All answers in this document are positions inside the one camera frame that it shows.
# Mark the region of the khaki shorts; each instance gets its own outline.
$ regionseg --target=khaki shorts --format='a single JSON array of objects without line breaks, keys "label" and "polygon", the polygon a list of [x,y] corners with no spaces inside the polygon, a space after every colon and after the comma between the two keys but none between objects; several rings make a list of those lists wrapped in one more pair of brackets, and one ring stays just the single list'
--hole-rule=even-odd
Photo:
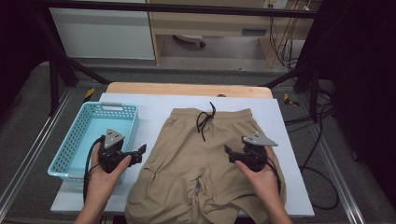
[{"label": "khaki shorts", "polygon": [[[129,194],[128,223],[227,224],[240,209],[256,223],[268,222],[253,187],[224,151],[226,144],[242,152],[241,136],[262,133],[250,109],[217,112],[204,127],[205,141],[196,127],[201,112],[174,109],[166,120]],[[277,158],[274,162],[285,202],[284,177]]]}]

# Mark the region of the shorts waistband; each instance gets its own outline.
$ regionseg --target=shorts waistband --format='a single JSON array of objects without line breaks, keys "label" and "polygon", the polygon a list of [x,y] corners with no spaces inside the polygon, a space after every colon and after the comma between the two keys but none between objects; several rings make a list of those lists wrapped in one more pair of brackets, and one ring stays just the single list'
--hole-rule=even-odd
[{"label": "shorts waistband", "polygon": [[[175,108],[172,110],[171,119],[197,119],[200,113],[204,111],[196,109],[196,108]],[[211,111],[205,111],[207,114],[212,114]],[[216,111],[215,117],[213,121],[220,122],[234,122],[234,121],[251,121],[253,120],[253,116],[251,114],[251,110],[244,109],[235,112],[229,111]]]}]

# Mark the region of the basket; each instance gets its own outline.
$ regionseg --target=basket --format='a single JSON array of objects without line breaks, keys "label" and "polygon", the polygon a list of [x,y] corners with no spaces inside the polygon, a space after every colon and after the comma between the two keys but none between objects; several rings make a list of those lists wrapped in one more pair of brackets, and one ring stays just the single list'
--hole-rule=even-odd
[{"label": "basket", "polygon": [[138,122],[136,105],[84,103],[53,158],[48,174],[63,180],[83,181],[93,142],[110,128],[125,135],[122,151],[132,151]]}]

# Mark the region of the drawstring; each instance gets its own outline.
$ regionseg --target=drawstring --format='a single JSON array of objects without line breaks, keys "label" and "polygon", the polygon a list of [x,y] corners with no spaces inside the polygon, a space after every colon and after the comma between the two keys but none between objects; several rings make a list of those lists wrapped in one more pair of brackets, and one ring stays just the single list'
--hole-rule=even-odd
[{"label": "drawstring", "polygon": [[[202,138],[204,139],[204,142],[206,141],[205,136],[204,136],[204,127],[205,127],[205,125],[207,124],[207,122],[208,122],[210,119],[213,119],[213,118],[215,117],[215,114],[216,114],[216,108],[215,108],[213,105],[212,105],[212,110],[213,110],[213,112],[212,112],[211,115],[207,114],[206,112],[201,112],[201,114],[199,114],[199,115],[198,115],[198,118],[197,118],[197,129],[198,129],[198,133],[201,133]],[[203,121],[201,121],[201,123],[198,124],[199,118],[200,118],[201,115],[203,115],[203,114],[206,115],[206,118],[205,118]]]}]

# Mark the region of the table surface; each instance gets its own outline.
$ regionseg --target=table surface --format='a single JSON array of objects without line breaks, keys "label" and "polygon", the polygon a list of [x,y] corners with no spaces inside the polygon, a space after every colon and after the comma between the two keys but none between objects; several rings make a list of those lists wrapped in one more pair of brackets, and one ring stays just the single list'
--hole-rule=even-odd
[{"label": "table surface", "polygon": [[[210,100],[219,106],[220,110],[233,111],[239,107],[251,107],[253,114],[258,114],[264,109],[268,116],[259,116],[256,118],[259,125],[274,122],[276,128],[271,124],[268,127],[262,127],[264,132],[279,143],[279,147],[274,148],[276,155],[281,163],[282,171],[287,182],[288,200],[285,208],[291,217],[312,217],[314,215],[312,205],[309,202],[304,181],[298,170],[298,165],[291,148],[289,136],[283,124],[283,119],[277,104],[273,99],[272,93],[267,88],[246,87],[246,86],[214,86],[214,85],[185,85],[185,84],[154,84],[154,83],[111,83],[105,94],[102,95],[102,102],[118,103],[138,103],[139,104],[139,132],[135,138],[134,149],[144,143],[148,143],[149,155],[150,150],[155,143],[155,139],[144,139],[145,136],[158,136],[163,122],[152,122],[150,118],[165,119],[169,116],[166,113],[172,106],[189,106],[206,105]],[[107,203],[105,210],[108,214],[123,214],[124,203],[129,190],[137,179],[138,171],[141,164],[137,164],[127,169],[126,178],[122,184],[118,185]],[[82,183],[76,181],[64,181],[51,207],[52,212],[60,213],[77,213],[82,207]]]}]

